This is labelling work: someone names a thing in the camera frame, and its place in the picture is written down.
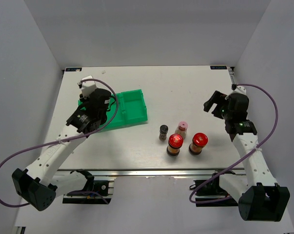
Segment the pink cap spice jar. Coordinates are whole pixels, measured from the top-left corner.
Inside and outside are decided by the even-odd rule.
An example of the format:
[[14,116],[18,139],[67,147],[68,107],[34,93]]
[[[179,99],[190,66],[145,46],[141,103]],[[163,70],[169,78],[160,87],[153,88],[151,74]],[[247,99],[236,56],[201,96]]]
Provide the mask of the pink cap spice jar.
[[179,134],[182,137],[185,137],[187,134],[187,129],[188,129],[188,123],[185,121],[181,121],[175,130],[175,134]]

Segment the red cap sauce jar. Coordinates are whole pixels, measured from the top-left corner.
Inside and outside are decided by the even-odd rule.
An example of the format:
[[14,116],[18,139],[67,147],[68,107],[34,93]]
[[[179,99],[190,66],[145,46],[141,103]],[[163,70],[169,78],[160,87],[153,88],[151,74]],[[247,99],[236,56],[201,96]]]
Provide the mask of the red cap sauce jar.
[[189,145],[190,153],[193,155],[199,155],[207,143],[208,137],[204,133],[196,133],[192,138],[191,144]]
[[168,139],[167,153],[170,156],[177,156],[180,152],[180,148],[183,145],[183,138],[179,134],[172,134]]

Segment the black cap pepper jar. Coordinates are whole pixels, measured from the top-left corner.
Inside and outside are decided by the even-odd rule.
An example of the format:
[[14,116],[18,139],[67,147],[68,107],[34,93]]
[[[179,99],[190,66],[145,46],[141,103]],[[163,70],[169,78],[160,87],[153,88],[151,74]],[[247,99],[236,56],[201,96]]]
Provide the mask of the black cap pepper jar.
[[168,126],[161,125],[159,128],[159,140],[164,141],[167,138]]

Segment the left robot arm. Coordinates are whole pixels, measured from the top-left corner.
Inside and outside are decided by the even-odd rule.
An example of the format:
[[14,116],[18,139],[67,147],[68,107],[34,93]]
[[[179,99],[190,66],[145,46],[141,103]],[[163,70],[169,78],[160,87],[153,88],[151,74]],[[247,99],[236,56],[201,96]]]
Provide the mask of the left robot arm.
[[54,175],[67,157],[86,140],[87,134],[106,122],[111,96],[110,91],[96,88],[67,119],[59,135],[67,140],[49,146],[24,170],[16,169],[12,173],[17,194],[38,211],[47,209],[58,196],[74,191],[87,195],[93,191],[94,177],[86,170],[71,171],[61,179],[54,178]]

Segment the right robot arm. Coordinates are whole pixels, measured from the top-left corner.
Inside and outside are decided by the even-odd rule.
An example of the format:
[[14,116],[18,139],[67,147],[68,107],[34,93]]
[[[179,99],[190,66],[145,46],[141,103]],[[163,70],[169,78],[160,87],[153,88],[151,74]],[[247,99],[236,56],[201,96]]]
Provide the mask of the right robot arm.
[[204,111],[208,112],[214,104],[212,114],[225,121],[225,130],[240,155],[247,182],[224,173],[212,180],[212,191],[218,195],[226,191],[238,204],[240,216],[245,221],[279,222],[290,192],[271,174],[259,148],[255,125],[247,119],[249,98],[244,91],[229,95],[215,91],[204,103]]

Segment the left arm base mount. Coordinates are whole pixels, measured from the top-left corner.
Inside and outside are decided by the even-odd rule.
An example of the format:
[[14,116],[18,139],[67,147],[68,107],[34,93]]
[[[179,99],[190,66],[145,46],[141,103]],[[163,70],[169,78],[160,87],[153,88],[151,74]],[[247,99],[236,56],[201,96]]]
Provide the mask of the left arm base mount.
[[82,190],[70,192],[63,196],[63,204],[103,204],[111,202],[114,182],[109,180],[96,180],[95,177],[86,170],[76,170],[83,175],[87,181]]

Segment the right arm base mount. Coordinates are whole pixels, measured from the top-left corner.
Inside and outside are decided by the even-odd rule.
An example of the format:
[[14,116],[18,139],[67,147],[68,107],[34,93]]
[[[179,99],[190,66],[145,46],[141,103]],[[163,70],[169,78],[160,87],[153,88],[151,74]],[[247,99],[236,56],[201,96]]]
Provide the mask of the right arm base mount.
[[[211,199],[220,199],[224,197],[229,197],[230,195],[220,188],[219,186],[219,177],[209,182],[207,185],[204,185],[196,193],[196,201],[206,201]],[[233,199],[227,199],[220,202],[213,202],[207,204],[196,204],[197,207],[237,207],[237,202]]]

